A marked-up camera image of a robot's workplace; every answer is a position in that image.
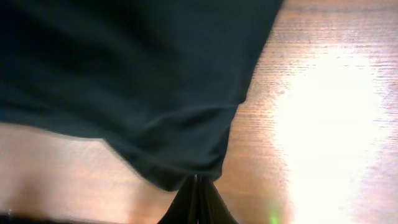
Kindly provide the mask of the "black leggings red waistband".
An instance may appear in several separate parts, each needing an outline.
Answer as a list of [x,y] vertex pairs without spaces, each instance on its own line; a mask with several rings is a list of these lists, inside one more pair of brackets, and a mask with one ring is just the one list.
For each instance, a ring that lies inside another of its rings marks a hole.
[[281,4],[1,0],[1,121],[103,139],[167,191],[216,180]]

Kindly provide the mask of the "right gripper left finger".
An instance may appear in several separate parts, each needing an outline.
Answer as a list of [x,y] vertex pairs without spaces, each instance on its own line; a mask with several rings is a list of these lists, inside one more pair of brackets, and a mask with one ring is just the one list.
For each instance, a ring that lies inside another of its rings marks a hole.
[[159,224],[197,224],[198,177],[189,177],[170,204]]

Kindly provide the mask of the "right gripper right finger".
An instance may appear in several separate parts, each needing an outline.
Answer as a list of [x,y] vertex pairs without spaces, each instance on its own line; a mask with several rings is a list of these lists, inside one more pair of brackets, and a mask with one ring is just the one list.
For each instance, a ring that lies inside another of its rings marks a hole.
[[238,224],[211,180],[199,177],[197,192],[199,224]]

